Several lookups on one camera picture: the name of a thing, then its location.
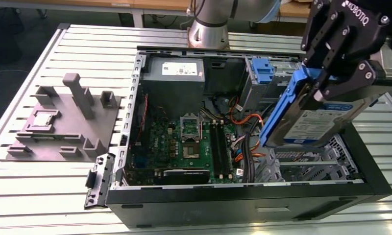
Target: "blue plastic tab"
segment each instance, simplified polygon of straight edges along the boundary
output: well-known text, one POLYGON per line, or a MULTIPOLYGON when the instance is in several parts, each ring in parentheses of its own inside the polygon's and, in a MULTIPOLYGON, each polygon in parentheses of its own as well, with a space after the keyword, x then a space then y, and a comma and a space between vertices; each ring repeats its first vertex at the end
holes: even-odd
POLYGON ((252 70, 257 76, 257 82, 260 84, 268 84, 275 76, 275 68, 269 64, 268 59, 265 58, 253 58, 252 59, 252 70))
POLYGON ((285 89, 285 92, 281 95, 281 98, 279 99, 279 102, 276 104, 276 108, 267 120, 267 123, 264 125, 264 128, 260 133, 260 144, 261 146, 267 146, 267 140, 276 128, 276 125, 283 118, 287 109, 289 108, 291 104, 296 100, 296 87, 304 81, 307 78, 316 79, 320 75, 321 70, 320 69, 307 69, 304 66, 300 70, 296 70, 292 74, 292 79, 289 81, 288 87, 285 89))

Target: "table leg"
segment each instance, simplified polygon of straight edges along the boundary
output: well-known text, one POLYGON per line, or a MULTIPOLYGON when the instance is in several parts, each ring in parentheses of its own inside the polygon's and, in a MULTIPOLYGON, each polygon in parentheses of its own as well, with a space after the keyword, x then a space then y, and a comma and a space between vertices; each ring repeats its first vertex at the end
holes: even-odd
POLYGON ((135 28, 144 27, 144 12, 140 9, 132 9, 132 16, 133 16, 133 25, 135 28))

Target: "wooden desk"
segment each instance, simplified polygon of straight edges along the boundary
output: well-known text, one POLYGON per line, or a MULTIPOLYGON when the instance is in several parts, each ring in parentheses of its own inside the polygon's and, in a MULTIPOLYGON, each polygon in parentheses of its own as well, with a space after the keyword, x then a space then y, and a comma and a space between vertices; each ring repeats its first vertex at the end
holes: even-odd
POLYGON ((133 7, 135 0, 1 0, 9 2, 61 4, 75 6, 133 7))
POLYGON ((280 6, 280 14, 283 17, 301 17, 308 18, 309 16, 309 4, 292 1, 280 6))
MULTIPOLYGON (((0 7, 131 13, 135 27, 144 27, 143 15, 185 16, 191 0, 0 0, 0 7)), ((305 23, 308 4, 289 2, 280 7, 280 21, 305 23)))

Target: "motherboard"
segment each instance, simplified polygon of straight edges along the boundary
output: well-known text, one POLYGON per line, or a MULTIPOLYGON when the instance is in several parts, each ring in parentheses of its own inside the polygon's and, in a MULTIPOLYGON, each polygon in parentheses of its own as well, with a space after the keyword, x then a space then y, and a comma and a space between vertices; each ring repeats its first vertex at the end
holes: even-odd
POLYGON ((193 175, 189 177, 189 181, 196 180, 193 183, 199 178, 195 174, 208 177, 204 184, 239 183, 228 150, 235 126, 199 120, 199 116, 184 116, 180 121, 152 123, 147 147, 133 153, 135 169, 129 173, 135 174, 129 174, 129 184, 165 184, 160 178, 171 175, 185 181, 187 174, 193 175))

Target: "slotted metal table surface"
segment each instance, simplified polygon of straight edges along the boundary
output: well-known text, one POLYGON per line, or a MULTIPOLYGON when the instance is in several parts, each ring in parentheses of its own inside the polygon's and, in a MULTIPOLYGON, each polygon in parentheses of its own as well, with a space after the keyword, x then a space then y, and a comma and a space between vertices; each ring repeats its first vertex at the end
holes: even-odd
MULTIPOLYGON (((229 34, 231 49, 299 52, 300 38, 229 34)), ((72 25, 59 29, 0 120, 0 234, 392 234, 392 196, 377 203, 357 205, 320 221, 193 226, 129 230, 109 211, 83 210, 85 176, 93 163, 9 162, 7 148, 21 130, 36 99, 37 86, 63 86, 63 75, 76 72, 92 94, 112 90, 121 107, 129 96, 131 72, 137 45, 185 47, 181 30, 72 25)), ((113 128, 119 142, 124 109, 113 128)), ((355 120, 355 127, 392 186, 392 98, 379 103, 355 120)))

